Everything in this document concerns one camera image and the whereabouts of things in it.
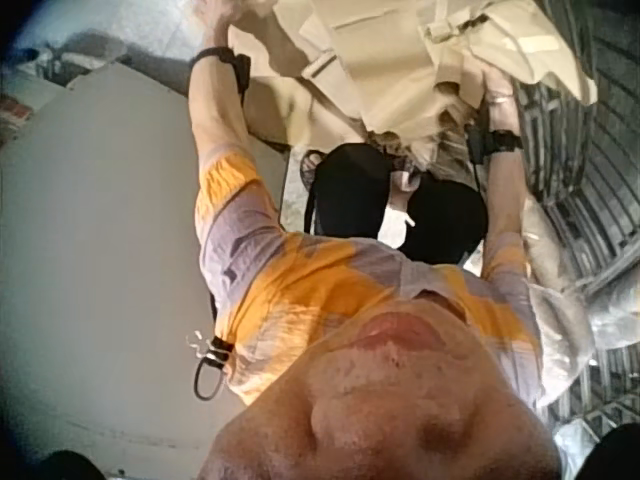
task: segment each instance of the lips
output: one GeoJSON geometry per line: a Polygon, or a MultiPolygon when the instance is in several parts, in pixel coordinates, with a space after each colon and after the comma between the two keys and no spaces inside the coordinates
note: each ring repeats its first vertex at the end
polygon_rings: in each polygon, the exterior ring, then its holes
{"type": "Polygon", "coordinates": [[[388,343],[409,351],[441,350],[445,343],[426,320],[405,312],[376,315],[358,332],[349,347],[374,350],[388,343]]]}

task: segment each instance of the metal grate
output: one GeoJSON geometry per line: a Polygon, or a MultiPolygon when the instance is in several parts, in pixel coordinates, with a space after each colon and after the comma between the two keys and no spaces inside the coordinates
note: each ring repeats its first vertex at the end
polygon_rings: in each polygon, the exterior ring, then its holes
{"type": "MultiPolygon", "coordinates": [[[[585,0],[538,3],[599,88],[599,103],[585,108],[544,86],[518,85],[530,189],[589,298],[640,261],[638,19],[585,0]]],[[[598,351],[542,413],[554,429],[579,418],[596,439],[640,421],[640,344],[598,351]]]]}

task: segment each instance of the short sleeve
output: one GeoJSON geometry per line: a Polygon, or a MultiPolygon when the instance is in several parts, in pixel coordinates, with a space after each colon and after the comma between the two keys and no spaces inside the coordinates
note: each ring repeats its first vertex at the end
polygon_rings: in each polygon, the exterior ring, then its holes
{"type": "Polygon", "coordinates": [[[225,314],[284,242],[276,209],[248,155],[230,150],[207,159],[195,225],[200,270],[219,314],[225,314]]]}
{"type": "Polygon", "coordinates": [[[503,233],[489,248],[484,254],[482,279],[493,285],[526,328],[540,341],[540,330],[529,296],[527,259],[522,236],[503,233]]]}

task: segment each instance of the wrist strap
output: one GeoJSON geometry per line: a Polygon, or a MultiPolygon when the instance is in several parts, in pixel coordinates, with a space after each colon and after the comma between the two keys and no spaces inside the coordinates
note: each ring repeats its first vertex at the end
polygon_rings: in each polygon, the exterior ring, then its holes
{"type": "Polygon", "coordinates": [[[251,58],[243,54],[236,55],[229,47],[205,48],[191,60],[191,70],[196,63],[207,57],[218,57],[222,63],[228,63],[233,67],[238,94],[244,100],[244,94],[249,88],[249,79],[251,78],[251,58]]]}
{"type": "Polygon", "coordinates": [[[523,149],[522,138],[509,130],[494,130],[486,133],[477,125],[467,125],[465,133],[469,159],[474,165],[483,165],[485,157],[494,153],[523,149]]]}

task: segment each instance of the white wall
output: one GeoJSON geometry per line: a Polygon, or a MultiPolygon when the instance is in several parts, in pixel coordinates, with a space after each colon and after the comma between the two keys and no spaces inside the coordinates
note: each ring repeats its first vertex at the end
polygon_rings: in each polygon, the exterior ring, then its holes
{"type": "MultiPolygon", "coordinates": [[[[191,392],[209,332],[186,100],[114,65],[0,152],[3,409],[28,451],[70,448],[139,478],[194,477],[242,406],[191,392]]],[[[281,192],[284,161],[266,170],[281,192]]]]}

